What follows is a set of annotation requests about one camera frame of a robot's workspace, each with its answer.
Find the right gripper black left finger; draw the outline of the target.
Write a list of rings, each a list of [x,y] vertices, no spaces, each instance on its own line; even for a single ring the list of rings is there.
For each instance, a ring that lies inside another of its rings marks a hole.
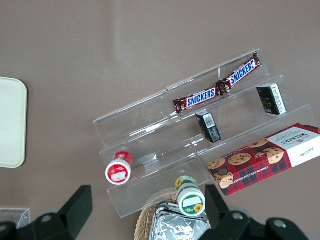
[[[75,240],[93,211],[92,187],[82,185],[57,213],[18,230],[20,240]]]

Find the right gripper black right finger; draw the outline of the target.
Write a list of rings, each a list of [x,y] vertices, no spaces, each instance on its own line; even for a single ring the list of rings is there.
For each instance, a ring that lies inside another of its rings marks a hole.
[[[205,186],[205,211],[211,229],[202,240],[264,240],[265,226],[245,213],[230,210],[215,185]]]

